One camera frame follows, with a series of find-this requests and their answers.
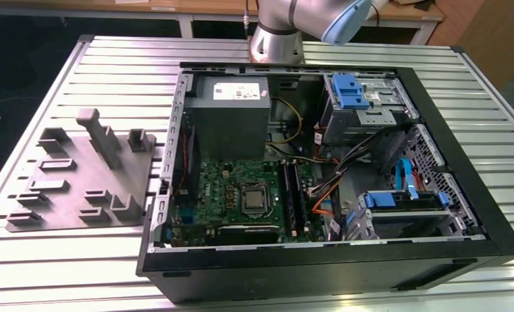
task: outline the blue plastic latch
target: blue plastic latch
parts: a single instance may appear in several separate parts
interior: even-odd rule
[[[368,193],[368,195],[372,197],[376,207],[395,207],[394,196],[391,193]]]
[[[373,207],[372,197],[368,195],[364,195],[364,204],[367,205],[367,208]]]
[[[347,227],[349,225],[352,219],[355,219],[355,211],[351,211],[351,213],[347,216],[347,218],[344,218],[344,227]]]
[[[447,194],[444,192],[438,192],[438,199],[442,207],[448,206],[448,198]]]
[[[332,76],[335,93],[340,99],[341,109],[368,109],[369,104],[361,94],[361,85],[353,75],[335,74]]]

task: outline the ram slot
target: ram slot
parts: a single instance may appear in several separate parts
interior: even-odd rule
[[[277,181],[280,183],[280,197],[283,206],[283,220],[285,221],[285,235],[297,236],[295,223],[295,203],[293,193],[289,183],[289,168],[285,161],[277,164]]]
[[[288,164],[288,169],[292,202],[295,206],[296,230],[299,233],[307,233],[309,224],[307,217],[307,200],[303,192],[303,181],[300,179],[299,165],[296,161],[292,161],[292,163]]]

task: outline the table leg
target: table leg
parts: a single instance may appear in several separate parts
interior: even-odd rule
[[[419,30],[414,34],[411,45],[424,46],[428,43],[434,29],[436,28],[436,21],[423,21]]]
[[[193,14],[177,14],[178,30],[181,31],[181,38],[193,38]]]

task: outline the white label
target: white label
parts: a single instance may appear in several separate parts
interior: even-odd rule
[[[340,233],[340,225],[331,219],[329,221],[329,229],[333,230],[335,234]]]
[[[440,21],[440,18],[435,18],[434,16],[422,16],[423,21]]]
[[[216,83],[213,99],[260,99],[257,83]]]
[[[153,10],[153,11],[174,11],[176,8],[164,8],[162,6],[153,6],[153,7],[150,7],[150,10]]]
[[[321,133],[315,133],[315,144],[320,145],[323,143]]]
[[[376,93],[365,93],[367,99],[375,99],[379,100],[379,96]]]
[[[117,5],[124,5],[124,4],[128,4],[128,3],[148,3],[149,0],[114,0],[114,3]]]

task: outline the aluminum profile table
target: aluminum profile table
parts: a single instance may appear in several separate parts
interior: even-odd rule
[[[514,228],[514,112],[464,54],[447,47],[304,44],[308,64],[410,66],[454,131]],[[114,132],[142,127],[158,142],[172,103],[178,62],[245,62],[241,40],[82,37],[0,173],[0,216],[16,206],[44,151],[44,127],[82,133],[80,107],[97,107]],[[149,192],[158,183],[157,156]],[[90,311],[176,309],[134,275],[141,227],[9,233],[0,217],[0,309]],[[204,304],[217,311],[514,311],[514,261],[467,273],[427,291],[284,298]]]

